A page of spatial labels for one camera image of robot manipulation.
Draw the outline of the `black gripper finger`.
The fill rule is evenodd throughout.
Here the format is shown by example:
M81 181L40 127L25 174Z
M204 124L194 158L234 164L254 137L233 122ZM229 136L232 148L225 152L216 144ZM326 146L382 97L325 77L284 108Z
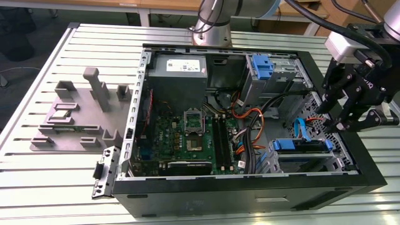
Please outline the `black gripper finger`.
M370 109L370 106L358 105L361 93L352 93L342 106L337 118L324 123L328 133L365 132L390 125L389 104L382 102Z
M332 60L322 80L324 94L321 96L321 104L317 113L324 114L333 108L337 99L344 97L342 89L349 85L353 75L345 72L344 63Z

